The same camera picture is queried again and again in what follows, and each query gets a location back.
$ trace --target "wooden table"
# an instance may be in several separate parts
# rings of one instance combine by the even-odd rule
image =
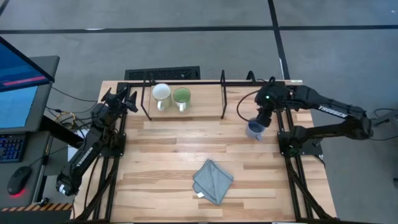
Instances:
[[[288,85],[302,83],[286,82]],[[117,83],[104,81],[99,98],[109,87],[115,93]],[[224,119],[149,121],[141,107],[138,106],[137,113],[129,111],[125,129],[127,145],[119,164],[111,222],[294,221],[287,171],[276,138],[279,130],[276,116],[272,117],[263,142],[257,142],[246,137],[246,123],[236,114],[238,101],[258,88],[227,87],[228,106]],[[132,88],[131,93],[135,90],[138,92],[137,99],[141,99],[142,88]],[[149,99],[149,90],[149,87],[146,88],[145,99]],[[248,97],[240,107],[241,114],[246,118],[257,114],[254,97]],[[296,125],[313,125],[307,110],[293,111],[292,116]],[[207,159],[216,161],[234,176],[221,206],[198,198],[192,189],[192,175]],[[335,217],[323,164],[313,156],[302,156],[302,160],[309,191],[325,211]],[[101,163],[100,159],[88,201],[98,187]],[[76,216],[83,210],[90,172],[91,167],[84,175],[75,199]],[[103,197],[100,218],[104,217],[107,194]],[[298,197],[302,216],[305,217],[299,190]]]

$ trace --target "blue cup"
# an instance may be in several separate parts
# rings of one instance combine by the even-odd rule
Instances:
[[[250,120],[246,126],[246,135],[249,138],[256,139],[257,141],[262,140],[262,133],[266,130],[266,127],[257,123],[254,120]]]

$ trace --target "mug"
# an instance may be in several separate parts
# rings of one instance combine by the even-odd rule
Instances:
[[[257,123],[254,119],[251,119],[246,126],[246,135],[249,138],[256,139],[257,141],[262,140],[261,134],[266,130],[266,127]]]
[[[152,90],[152,96],[157,102],[157,109],[163,111],[171,105],[171,89],[167,84],[157,84]]]
[[[178,88],[173,93],[173,99],[180,112],[184,112],[189,107],[191,93],[187,88]]]

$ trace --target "keyboard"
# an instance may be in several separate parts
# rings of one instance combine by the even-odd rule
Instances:
[[[25,134],[0,134],[0,163],[20,162],[25,147]]]
[[[177,68],[150,68],[138,70],[126,70],[125,80],[199,80],[200,68],[177,67]]]

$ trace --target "computer mouse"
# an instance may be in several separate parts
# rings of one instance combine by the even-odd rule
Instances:
[[[7,190],[10,195],[16,195],[25,187],[27,180],[32,173],[29,166],[18,168],[8,181]]]

